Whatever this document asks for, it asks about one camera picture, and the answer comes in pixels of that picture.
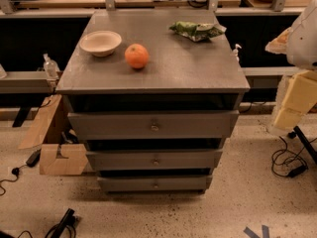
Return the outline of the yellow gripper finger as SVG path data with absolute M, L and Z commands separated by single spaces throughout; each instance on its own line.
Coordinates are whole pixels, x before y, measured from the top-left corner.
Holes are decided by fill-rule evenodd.
M 317 72 L 304 70 L 290 80 L 282 106 L 300 114 L 308 113 L 317 103 Z
M 301 121 L 303 114 L 291 109 L 279 108 L 273 111 L 272 127 L 280 131 L 291 131 Z

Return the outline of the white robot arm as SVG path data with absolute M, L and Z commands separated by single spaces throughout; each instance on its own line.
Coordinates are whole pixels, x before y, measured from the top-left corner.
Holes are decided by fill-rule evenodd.
M 268 127 L 275 135 L 285 135 L 300 122 L 317 103 L 317 0 L 305 10 L 265 50 L 286 54 L 287 61 L 300 69 L 293 76 L 284 75 L 277 87 Z

